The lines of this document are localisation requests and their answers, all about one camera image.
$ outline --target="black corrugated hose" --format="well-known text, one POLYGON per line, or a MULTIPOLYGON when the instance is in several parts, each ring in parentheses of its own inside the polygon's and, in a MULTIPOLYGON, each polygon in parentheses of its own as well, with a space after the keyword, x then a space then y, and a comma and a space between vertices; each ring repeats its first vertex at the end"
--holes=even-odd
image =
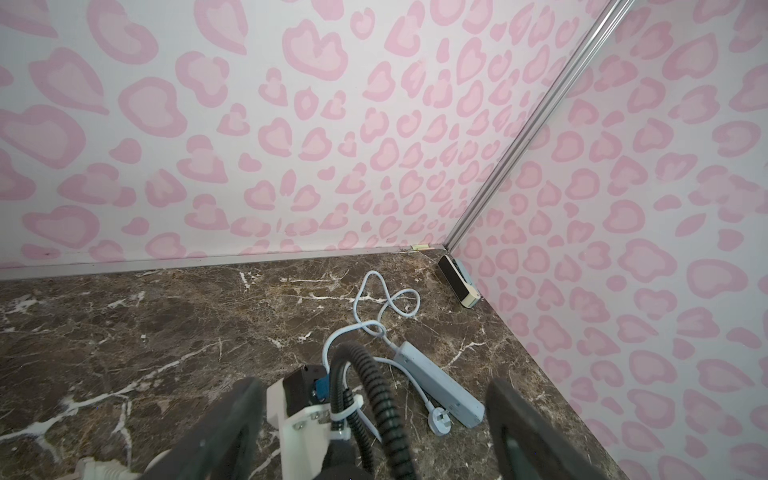
POLYGON ((355 342, 345 342, 336 347, 331 361, 330 397, 331 411, 344 410, 344 366, 349 362, 360 378, 362 388, 371 404, 376 427, 382 436, 382 447, 389 463, 389 472, 395 480, 417 480, 419 476, 413 464, 408 436, 402 426, 389 385, 379 370, 379 365, 368 350, 355 342))
MULTIPOLYGON (((352 392, 350 392, 349 389, 344 389, 344 406, 339 411, 344 410, 354 402, 355 399, 352 396, 352 392)), ((352 430, 352 435, 355 436, 355 442, 357 442, 357 448, 360 450, 362 469, 373 475, 373 469, 376 464, 373 461, 373 449, 371 448, 371 442, 368 440, 366 428, 362 426, 360 416, 357 415, 357 412, 348 416, 346 421, 349 423, 349 428, 352 430)))

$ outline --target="power plug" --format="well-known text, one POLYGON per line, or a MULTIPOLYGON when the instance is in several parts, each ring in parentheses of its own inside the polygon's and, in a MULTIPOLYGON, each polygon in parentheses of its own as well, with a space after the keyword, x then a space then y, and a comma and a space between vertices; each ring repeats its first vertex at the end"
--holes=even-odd
POLYGON ((396 350, 395 361, 413 375, 413 378, 437 403, 445 407, 467 428, 482 422, 485 407, 451 376, 409 342, 396 350))
POLYGON ((451 431, 451 417, 448 416, 448 413, 442 407, 432 409, 427 422, 429 423, 429 428, 438 437, 448 435, 448 432, 451 431))

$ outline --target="blue connector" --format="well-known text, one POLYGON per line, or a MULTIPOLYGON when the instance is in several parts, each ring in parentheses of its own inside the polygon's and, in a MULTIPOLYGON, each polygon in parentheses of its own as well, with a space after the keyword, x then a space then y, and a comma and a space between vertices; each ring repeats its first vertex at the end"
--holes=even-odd
POLYGON ((325 402, 330 396, 330 379, 328 375, 315 381, 315 396, 321 402, 325 402))

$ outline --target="wall heart pattern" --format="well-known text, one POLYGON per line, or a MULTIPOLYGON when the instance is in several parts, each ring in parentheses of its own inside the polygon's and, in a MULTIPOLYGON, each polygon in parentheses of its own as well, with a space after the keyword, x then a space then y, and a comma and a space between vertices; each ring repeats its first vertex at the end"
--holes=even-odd
POLYGON ((636 3, 455 251, 632 480, 768 478, 767 52, 636 3))
POLYGON ((166 3, 0 6, 2 266, 440 243, 604 0, 166 3))

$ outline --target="marble floor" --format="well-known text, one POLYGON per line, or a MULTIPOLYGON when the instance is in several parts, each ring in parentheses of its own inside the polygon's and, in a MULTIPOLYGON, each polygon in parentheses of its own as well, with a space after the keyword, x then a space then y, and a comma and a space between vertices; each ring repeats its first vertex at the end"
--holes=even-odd
MULTIPOLYGON (((326 336, 354 322, 352 299, 368 270, 391 291, 422 295, 419 314, 384 316, 478 399, 508 379, 608 478, 626 478, 528 355, 481 301, 465 309, 437 267, 441 250, 287 260, 185 270, 0 283, 0 478, 50 480, 81 457, 117 459, 141 472, 244 376, 267 385, 319 363, 326 336)), ((370 281, 362 318, 382 290, 370 281)), ((414 303, 405 299, 404 308, 414 303)), ((379 340, 350 333, 372 353, 379 340)), ((484 422, 435 437, 424 405, 385 370, 406 418, 423 478, 499 477, 484 422)), ((265 423, 253 478, 280 478, 279 442, 265 423)), ((388 478, 379 460, 377 478, 388 478)))

